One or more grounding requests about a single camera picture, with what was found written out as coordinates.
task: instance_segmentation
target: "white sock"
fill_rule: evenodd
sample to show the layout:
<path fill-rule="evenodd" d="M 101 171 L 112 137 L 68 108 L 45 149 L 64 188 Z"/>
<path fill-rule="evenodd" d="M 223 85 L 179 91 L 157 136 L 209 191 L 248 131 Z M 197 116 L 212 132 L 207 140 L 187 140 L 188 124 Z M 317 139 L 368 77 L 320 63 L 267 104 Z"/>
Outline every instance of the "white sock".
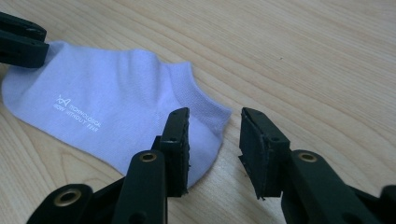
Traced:
<path fill-rule="evenodd" d="M 195 84 L 190 63 L 163 63 L 146 50 L 50 43 L 45 64 L 10 66 L 2 83 L 17 118 L 108 162 L 126 174 L 151 148 L 170 112 L 190 109 L 189 187 L 213 163 L 231 110 Z"/>

